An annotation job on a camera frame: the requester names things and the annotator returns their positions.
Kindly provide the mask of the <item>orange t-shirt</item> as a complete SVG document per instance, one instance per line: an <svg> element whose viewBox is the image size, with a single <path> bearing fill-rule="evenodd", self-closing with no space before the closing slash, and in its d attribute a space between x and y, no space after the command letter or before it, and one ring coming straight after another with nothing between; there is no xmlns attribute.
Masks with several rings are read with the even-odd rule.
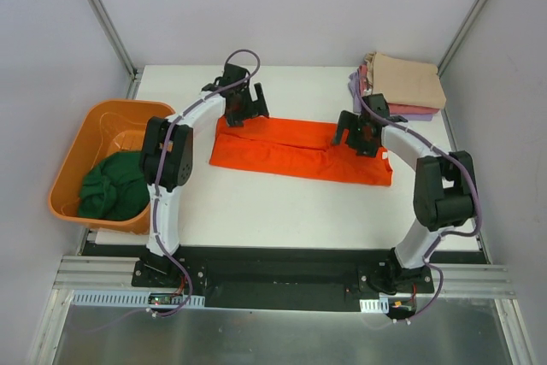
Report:
<svg viewBox="0 0 547 365"><path fill-rule="evenodd" d="M209 164L248 172L390 186L393 170L387 151L359 156L334 145L334 123L257 117L242 127L219 120Z"/></svg>

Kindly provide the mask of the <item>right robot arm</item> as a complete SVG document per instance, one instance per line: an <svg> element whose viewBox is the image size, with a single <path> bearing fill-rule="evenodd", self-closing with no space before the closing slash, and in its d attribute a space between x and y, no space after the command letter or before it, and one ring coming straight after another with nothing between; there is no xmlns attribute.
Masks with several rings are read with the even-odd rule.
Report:
<svg viewBox="0 0 547 365"><path fill-rule="evenodd" d="M362 97L360 113L342 111L332 143L346 144L359 156L386 149L415 172L415 220L385 262L367 277L368 286L394 295L422 279L443 238L461 237L460 227L479 219L473 158L465 150L447 153L403 120L390 114L381 94Z"/></svg>

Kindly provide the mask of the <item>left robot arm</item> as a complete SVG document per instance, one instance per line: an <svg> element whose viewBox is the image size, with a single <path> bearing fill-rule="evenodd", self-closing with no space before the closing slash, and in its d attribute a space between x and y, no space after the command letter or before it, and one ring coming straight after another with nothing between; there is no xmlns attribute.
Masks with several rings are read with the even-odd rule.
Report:
<svg viewBox="0 0 547 365"><path fill-rule="evenodd" d="M229 127L241 127L247 120L269 116L262 85L255 84L256 98L250 94L258 71L227 62L222 75L205 85L188 108L147 123L139 166L150 194L150 233L140 261L160 286L174 286L180 277L174 254L182 188L193 169L194 138L200 128L221 118Z"/></svg>

